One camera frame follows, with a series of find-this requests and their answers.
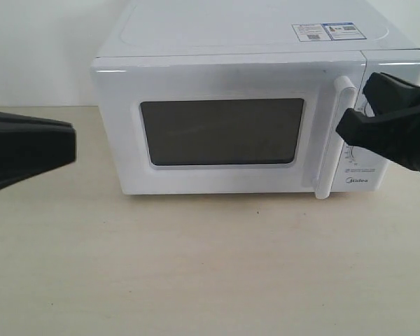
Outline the white Midea microwave body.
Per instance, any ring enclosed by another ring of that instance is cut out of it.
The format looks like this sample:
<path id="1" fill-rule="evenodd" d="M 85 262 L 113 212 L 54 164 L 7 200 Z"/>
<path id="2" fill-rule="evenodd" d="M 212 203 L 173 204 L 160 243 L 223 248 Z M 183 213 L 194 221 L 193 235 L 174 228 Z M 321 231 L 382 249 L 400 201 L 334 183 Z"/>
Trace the white Midea microwave body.
<path id="1" fill-rule="evenodd" d="M 300 42 L 292 28 L 334 22 L 354 23 L 367 39 Z M 420 47 L 367 1 L 131 1 L 93 61 L 98 57 L 331 52 L 360 52 L 365 58 L 363 79 L 351 107 L 361 113 L 367 102 L 363 88 L 372 73 L 420 83 Z M 378 189 L 387 160 L 342 143 L 330 194 Z"/>

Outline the white microwave door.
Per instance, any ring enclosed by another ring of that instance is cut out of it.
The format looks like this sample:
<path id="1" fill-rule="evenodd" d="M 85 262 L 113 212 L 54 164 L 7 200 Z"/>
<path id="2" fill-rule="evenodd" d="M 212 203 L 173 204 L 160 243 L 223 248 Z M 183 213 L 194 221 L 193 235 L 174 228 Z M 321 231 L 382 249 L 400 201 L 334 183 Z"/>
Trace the white microwave door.
<path id="1" fill-rule="evenodd" d="M 127 195 L 329 196 L 360 52 L 98 57 L 91 74 Z"/>

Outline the white blue label sticker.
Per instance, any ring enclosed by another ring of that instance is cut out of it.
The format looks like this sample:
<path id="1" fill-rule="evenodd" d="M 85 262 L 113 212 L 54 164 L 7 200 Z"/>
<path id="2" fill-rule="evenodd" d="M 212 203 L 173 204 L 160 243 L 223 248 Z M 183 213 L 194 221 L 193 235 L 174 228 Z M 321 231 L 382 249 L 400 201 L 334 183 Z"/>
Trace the white blue label sticker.
<path id="1" fill-rule="evenodd" d="M 292 28 L 300 42 L 357 41 L 367 39 L 352 22 L 293 24 Z"/>

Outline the white control knob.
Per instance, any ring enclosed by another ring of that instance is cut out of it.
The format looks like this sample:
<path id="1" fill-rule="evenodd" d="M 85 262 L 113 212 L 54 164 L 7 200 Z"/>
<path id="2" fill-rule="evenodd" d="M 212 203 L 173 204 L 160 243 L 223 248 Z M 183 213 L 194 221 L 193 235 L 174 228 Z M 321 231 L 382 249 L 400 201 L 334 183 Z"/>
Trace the white control knob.
<path id="1" fill-rule="evenodd" d="M 375 116 L 375 113 L 372 110 L 372 107 L 368 102 L 365 102 L 364 105 L 363 105 L 363 114 L 367 117 L 370 117 L 370 118 Z"/>

